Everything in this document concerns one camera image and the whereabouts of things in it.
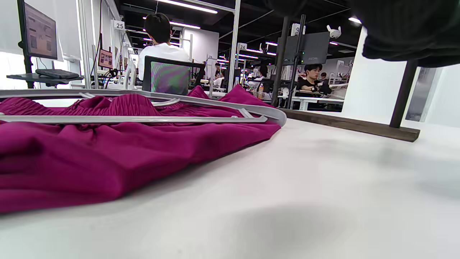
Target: magenta fabric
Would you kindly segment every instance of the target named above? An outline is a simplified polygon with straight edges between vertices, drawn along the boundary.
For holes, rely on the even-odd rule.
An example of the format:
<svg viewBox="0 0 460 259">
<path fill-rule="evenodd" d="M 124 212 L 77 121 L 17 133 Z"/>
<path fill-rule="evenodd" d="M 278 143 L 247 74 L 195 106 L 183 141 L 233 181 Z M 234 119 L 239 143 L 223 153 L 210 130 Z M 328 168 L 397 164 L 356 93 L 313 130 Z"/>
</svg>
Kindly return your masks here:
<svg viewBox="0 0 460 259">
<path fill-rule="evenodd" d="M 189 96 L 207 98 L 200 87 Z M 265 103 L 241 87 L 221 101 Z M 6 115 L 239 116 L 238 111 L 178 103 L 154 108 L 136 94 L 50 109 L 24 98 L 0 104 Z M 0 122 L 0 213 L 115 200 L 189 165 L 265 141 L 280 129 L 264 124 L 44 125 Z"/>
</svg>

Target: gray plastic hanger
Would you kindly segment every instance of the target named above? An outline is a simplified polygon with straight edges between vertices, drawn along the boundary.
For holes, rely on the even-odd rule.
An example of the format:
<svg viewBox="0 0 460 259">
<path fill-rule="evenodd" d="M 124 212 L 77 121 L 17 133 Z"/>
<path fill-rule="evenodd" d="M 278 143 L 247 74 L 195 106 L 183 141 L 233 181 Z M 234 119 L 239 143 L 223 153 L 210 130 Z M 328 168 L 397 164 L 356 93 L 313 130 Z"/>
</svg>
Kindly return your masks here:
<svg viewBox="0 0 460 259">
<path fill-rule="evenodd" d="M 154 106 L 167 106 L 178 102 L 184 102 L 199 106 L 219 106 L 239 110 L 243 118 L 216 118 L 216 117 L 165 117 L 165 116 L 11 116 L 0 115 L 0 120 L 15 122 L 28 121 L 43 124 L 110 124 L 120 122 L 140 123 L 264 123 L 267 120 L 280 126 L 286 123 L 286 114 L 278 109 L 266 106 L 245 105 L 237 103 L 206 100 L 196 97 L 151 93 L 140 90 L 109 90 L 109 89 L 27 89 L 27 90 L 2 90 L 0 98 L 24 97 L 31 99 L 59 99 L 67 98 L 91 98 L 93 96 L 120 96 L 124 94 L 140 94 L 144 97 L 163 100 L 164 102 Z"/>
</svg>

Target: monitor screen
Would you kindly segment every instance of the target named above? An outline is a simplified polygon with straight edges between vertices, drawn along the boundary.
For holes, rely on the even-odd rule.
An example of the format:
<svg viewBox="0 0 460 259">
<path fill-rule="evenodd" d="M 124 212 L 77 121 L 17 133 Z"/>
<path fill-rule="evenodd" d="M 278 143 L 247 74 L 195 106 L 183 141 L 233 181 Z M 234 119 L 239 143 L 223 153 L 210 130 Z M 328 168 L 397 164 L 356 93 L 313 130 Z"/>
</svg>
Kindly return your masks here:
<svg viewBox="0 0 460 259">
<path fill-rule="evenodd" d="M 283 65 L 293 65 L 295 49 L 297 46 L 297 36 L 290 36 L 286 41 Z M 300 45 L 300 65 L 324 64 L 328 56 L 329 32 L 311 33 L 304 35 L 304 42 Z"/>
<path fill-rule="evenodd" d="M 29 55 L 57 59 L 56 22 L 28 4 L 24 5 L 24 12 Z"/>
<path fill-rule="evenodd" d="M 99 66 L 113 69 L 112 52 L 101 49 L 99 54 Z"/>
</svg>

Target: wooden board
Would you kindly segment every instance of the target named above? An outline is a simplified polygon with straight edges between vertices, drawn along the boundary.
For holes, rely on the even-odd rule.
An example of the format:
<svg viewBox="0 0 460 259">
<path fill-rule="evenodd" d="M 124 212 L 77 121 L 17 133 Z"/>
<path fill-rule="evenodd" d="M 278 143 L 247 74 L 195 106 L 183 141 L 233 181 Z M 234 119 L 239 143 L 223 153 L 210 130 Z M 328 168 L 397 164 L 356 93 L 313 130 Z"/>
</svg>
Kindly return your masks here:
<svg viewBox="0 0 460 259">
<path fill-rule="evenodd" d="M 295 119 L 305 122 L 311 122 L 326 126 L 331 126 L 335 128 L 353 130 L 363 133 L 368 133 L 372 135 L 378 135 L 387 138 L 393 138 L 408 142 L 414 142 L 419 138 L 420 130 L 419 129 L 410 129 L 410 128 L 390 128 L 388 125 L 354 120 L 348 118 L 340 118 L 335 116 L 316 114 L 311 112 L 302 112 L 294 111 L 280 108 L 283 112 L 286 113 L 289 119 Z"/>
</svg>

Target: security camera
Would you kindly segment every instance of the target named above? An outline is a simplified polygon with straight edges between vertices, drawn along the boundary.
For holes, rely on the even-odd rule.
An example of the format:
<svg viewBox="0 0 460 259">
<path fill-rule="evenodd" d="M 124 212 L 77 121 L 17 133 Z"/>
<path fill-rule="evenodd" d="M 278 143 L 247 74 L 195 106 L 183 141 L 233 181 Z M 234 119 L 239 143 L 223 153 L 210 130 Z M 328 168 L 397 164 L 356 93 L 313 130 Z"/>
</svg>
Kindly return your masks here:
<svg viewBox="0 0 460 259">
<path fill-rule="evenodd" d="M 329 31 L 330 37 L 333 39 L 337 39 L 338 37 L 342 35 L 342 29 L 340 26 L 339 26 L 339 29 L 331 29 L 331 26 L 328 25 L 328 31 Z"/>
</svg>

